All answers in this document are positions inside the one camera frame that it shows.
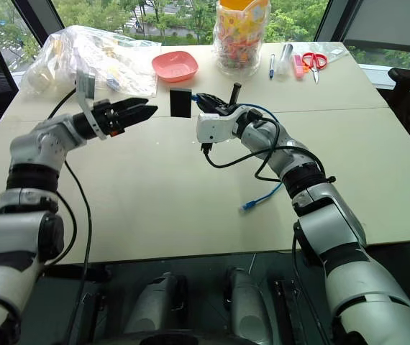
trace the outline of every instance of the blue cable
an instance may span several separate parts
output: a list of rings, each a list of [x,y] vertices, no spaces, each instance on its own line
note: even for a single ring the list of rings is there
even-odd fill
[[[196,95],[192,95],[192,100],[197,102],[199,100],[199,98]],[[272,114],[269,110],[267,110],[263,106],[258,106],[257,104],[251,104],[251,103],[240,103],[240,105],[241,106],[251,106],[252,108],[260,109],[260,110],[268,113],[270,115],[270,117],[272,117],[275,120],[275,122],[279,123],[278,119],[274,116],[274,114]],[[268,194],[266,194],[264,196],[261,196],[258,199],[251,200],[251,201],[248,201],[247,203],[243,204],[242,206],[240,206],[240,210],[241,211],[248,211],[251,208],[255,207],[261,201],[269,199],[278,189],[280,189],[281,186],[282,186],[282,182],[277,184],[277,186],[274,189],[272,189],[272,191],[269,192]]]

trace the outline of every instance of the scissors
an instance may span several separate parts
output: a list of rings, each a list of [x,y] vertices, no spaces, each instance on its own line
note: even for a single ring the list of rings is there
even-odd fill
[[[319,83],[319,70],[323,70],[327,64],[328,59],[323,54],[317,54],[315,52],[307,52],[303,54],[303,64],[306,65],[314,74],[315,83]]]

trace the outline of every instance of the gray floor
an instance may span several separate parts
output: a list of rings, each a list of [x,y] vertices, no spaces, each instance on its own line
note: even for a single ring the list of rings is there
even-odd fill
[[[410,244],[370,248],[369,252],[379,259],[401,283],[410,297]],[[107,295],[106,307],[99,313],[96,340],[117,336],[127,322],[131,307],[144,286],[164,272],[185,275],[189,288],[188,325],[195,330],[226,332],[229,315],[223,307],[222,291],[224,273],[229,266],[248,270],[252,254],[230,254],[213,257],[152,260],[109,265],[112,279],[107,284],[86,284],[87,299],[97,291]],[[319,268],[306,268],[299,260],[300,273],[323,326],[329,333],[330,316],[324,297],[323,273]],[[293,277],[291,255],[259,253],[251,276],[260,285],[265,304],[273,324],[274,344],[279,345],[275,325],[275,310],[269,284],[274,279]],[[24,313],[21,345],[54,344],[63,338],[66,323],[73,306],[78,283],[72,280],[42,278]],[[308,344],[321,344],[315,324],[306,307],[303,296],[299,297],[299,310]],[[76,339],[79,329],[74,329]]]

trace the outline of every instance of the pink eraser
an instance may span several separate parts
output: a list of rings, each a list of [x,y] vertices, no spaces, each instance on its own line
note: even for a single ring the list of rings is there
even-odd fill
[[[294,75],[298,79],[302,79],[304,77],[303,60],[301,59],[301,56],[298,54],[293,55],[293,68]]]

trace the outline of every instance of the red scissors handle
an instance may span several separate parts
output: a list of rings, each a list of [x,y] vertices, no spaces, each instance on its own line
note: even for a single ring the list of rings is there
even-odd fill
[[[321,70],[327,66],[327,63],[328,58],[323,54],[317,54],[315,52],[307,52],[303,54],[303,64],[309,68],[315,66],[317,70]]]

